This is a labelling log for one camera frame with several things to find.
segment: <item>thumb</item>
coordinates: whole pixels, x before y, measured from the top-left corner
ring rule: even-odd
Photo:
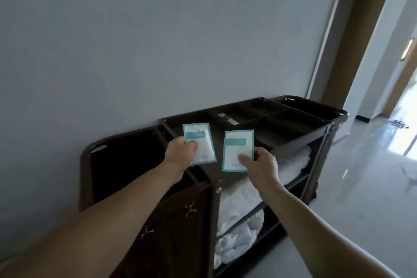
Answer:
[[[194,140],[188,141],[186,145],[193,151],[197,149],[197,142]]]
[[[254,160],[252,160],[250,157],[248,157],[248,156],[246,156],[246,155],[243,155],[243,154],[240,154],[237,158],[239,159],[240,163],[241,163],[242,165],[246,166],[246,168],[248,168],[248,169],[249,169],[249,168],[252,166],[252,164],[255,162],[255,161],[254,161]]]

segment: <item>floor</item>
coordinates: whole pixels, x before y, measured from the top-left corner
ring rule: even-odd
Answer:
[[[347,238],[400,277],[417,275],[417,74],[391,119],[355,121],[351,133],[330,150],[310,207]],[[310,277],[290,238],[248,274]]]

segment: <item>hand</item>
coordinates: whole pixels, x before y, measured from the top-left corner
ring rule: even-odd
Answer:
[[[254,148],[255,158],[252,160],[246,155],[240,154],[238,159],[248,169],[249,179],[264,198],[276,187],[283,187],[278,178],[278,164],[274,155],[263,147]]]
[[[184,170],[190,166],[197,148],[196,141],[189,141],[188,143],[184,143],[184,141],[184,137],[180,136],[169,142],[163,161],[163,164],[169,166],[169,169],[178,173],[176,182],[181,180]]]

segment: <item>wet floor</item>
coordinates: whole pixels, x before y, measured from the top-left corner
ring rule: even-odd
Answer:
[[[390,120],[355,121],[329,152],[310,207],[401,277],[417,275],[417,73]],[[289,238],[247,277],[310,277]]]

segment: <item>baseboard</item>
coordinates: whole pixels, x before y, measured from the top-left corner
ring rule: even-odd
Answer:
[[[370,118],[367,118],[367,117],[362,117],[361,115],[357,115],[357,116],[355,117],[355,119],[356,119],[356,120],[359,120],[359,121],[362,121],[362,122],[365,122],[365,123],[369,123],[369,122],[371,122],[371,119],[370,119]]]

